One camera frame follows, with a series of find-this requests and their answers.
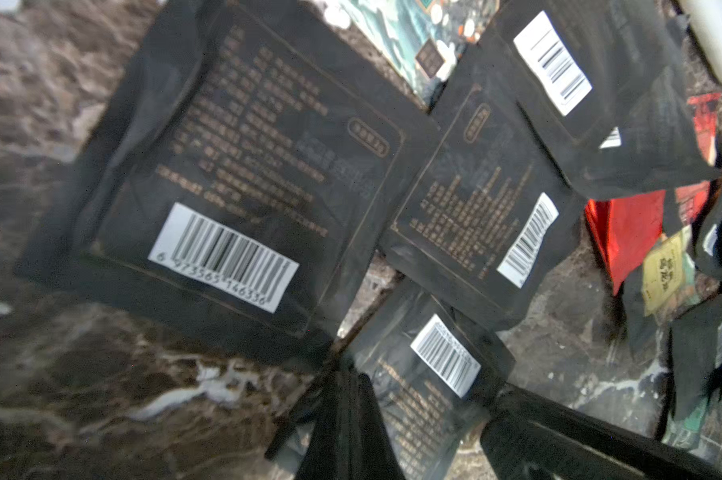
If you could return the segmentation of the yellow oolong tea bag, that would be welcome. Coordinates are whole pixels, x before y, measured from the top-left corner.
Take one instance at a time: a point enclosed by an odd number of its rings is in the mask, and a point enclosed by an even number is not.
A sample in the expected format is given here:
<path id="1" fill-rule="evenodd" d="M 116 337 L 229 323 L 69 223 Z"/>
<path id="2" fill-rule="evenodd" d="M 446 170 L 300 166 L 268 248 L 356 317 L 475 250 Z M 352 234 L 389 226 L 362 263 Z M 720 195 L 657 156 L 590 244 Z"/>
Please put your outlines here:
<path id="1" fill-rule="evenodd" d="M 695 263 L 688 253 L 692 228 L 663 236 L 623 283 L 627 344 L 636 357 L 681 311 L 698 303 Z"/>

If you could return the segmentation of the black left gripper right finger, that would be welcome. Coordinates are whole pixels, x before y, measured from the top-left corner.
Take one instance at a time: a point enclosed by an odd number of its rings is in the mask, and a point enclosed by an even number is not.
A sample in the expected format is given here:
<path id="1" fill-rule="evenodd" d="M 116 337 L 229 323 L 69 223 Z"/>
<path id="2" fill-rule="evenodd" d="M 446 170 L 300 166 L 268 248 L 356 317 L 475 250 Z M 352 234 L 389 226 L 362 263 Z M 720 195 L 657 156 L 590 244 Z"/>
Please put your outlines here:
<path id="1" fill-rule="evenodd" d="M 512 385 L 480 445 L 499 479 L 722 479 L 711 464 Z"/>

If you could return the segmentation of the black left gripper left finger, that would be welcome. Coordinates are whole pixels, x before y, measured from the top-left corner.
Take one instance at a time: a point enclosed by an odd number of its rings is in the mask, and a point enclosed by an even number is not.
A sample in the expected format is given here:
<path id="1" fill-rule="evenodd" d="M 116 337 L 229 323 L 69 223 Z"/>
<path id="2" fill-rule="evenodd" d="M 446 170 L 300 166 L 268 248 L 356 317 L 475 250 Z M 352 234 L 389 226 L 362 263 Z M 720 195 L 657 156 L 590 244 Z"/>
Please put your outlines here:
<path id="1" fill-rule="evenodd" d="M 370 378 L 334 373 L 297 479 L 402 479 Z"/>

